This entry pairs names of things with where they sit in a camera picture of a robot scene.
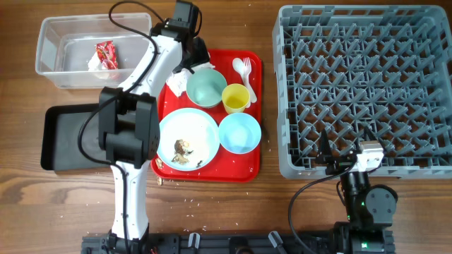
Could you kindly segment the yellow cup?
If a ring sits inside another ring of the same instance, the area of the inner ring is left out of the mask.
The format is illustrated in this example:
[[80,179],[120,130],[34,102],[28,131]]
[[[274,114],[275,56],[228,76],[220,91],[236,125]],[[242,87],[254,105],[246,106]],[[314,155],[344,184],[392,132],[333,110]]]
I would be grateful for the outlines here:
[[222,91],[222,104],[228,114],[243,112],[249,102],[249,91],[242,84],[229,84]]

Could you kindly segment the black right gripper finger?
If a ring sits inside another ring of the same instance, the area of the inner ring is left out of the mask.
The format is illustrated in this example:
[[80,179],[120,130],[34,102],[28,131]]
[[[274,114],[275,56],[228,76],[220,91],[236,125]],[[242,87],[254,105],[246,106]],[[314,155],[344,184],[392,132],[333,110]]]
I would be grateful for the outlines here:
[[325,129],[321,131],[319,148],[315,161],[317,164],[329,164],[333,161],[333,153],[331,151],[328,134]]
[[363,130],[364,140],[365,141],[377,141],[377,137],[373,134],[371,129],[368,126],[364,127]]

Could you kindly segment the small white tissue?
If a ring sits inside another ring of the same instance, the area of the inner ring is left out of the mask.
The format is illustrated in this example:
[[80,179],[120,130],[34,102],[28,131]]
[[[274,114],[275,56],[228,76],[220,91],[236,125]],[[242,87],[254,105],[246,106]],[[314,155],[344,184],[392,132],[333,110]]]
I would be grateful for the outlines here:
[[92,58],[88,62],[89,71],[105,71],[106,68],[102,65],[97,53],[94,53]]

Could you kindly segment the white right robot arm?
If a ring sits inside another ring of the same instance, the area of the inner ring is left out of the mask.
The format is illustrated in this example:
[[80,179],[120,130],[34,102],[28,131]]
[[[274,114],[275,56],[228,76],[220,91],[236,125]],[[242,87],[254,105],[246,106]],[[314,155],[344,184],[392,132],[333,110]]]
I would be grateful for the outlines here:
[[328,237],[330,253],[395,253],[393,224],[397,193],[385,185],[371,185],[369,175],[382,163],[385,149],[368,129],[356,150],[336,157],[329,145],[328,134],[321,131],[317,164],[326,165],[326,174],[338,176],[346,222],[337,222]]

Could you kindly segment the white napkin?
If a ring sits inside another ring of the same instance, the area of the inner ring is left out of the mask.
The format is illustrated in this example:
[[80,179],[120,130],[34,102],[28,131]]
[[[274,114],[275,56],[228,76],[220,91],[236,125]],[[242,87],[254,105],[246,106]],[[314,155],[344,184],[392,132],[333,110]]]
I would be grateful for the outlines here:
[[[214,69],[215,66],[210,62],[202,63],[201,65],[192,68],[193,72],[201,69]],[[170,88],[176,97],[180,97],[186,91],[186,84],[188,79],[192,76],[192,72],[189,69],[183,68],[178,73],[172,73],[166,81],[166,85]]]

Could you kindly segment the red snack wrapper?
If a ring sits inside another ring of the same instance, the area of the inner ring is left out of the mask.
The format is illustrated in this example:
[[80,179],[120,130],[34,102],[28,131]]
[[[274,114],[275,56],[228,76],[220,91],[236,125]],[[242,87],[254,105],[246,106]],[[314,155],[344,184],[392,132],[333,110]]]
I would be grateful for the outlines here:
[[118,69],[116,47],[113,41],[106,41],[96,44],[95,46],[97,57],[100,63],[107,70]]

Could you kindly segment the light blue bowl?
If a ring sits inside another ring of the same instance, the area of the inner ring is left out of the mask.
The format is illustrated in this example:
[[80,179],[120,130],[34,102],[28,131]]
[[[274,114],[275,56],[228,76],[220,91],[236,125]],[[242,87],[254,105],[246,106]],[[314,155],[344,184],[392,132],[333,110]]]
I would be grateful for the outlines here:
[[219,125],[220,144],[233,154],[252,152],[260,144],[261,136],[260,124],[250,114],[230,114]]

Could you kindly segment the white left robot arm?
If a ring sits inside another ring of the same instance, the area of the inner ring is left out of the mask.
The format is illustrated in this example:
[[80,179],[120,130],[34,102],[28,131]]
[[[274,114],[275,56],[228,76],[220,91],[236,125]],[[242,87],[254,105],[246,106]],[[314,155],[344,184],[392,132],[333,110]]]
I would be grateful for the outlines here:
[[150,46],[133,73],[118,87],[100,93],[98,140],[115,184],[115,216],[108,253],[148,253],[145,209],[147,173],[160,142],[157,99],[173,73],[193,71],[210,60],[198,37],[202,13],[189,1],[177,1],[171,18],[161,19],[145,38]]

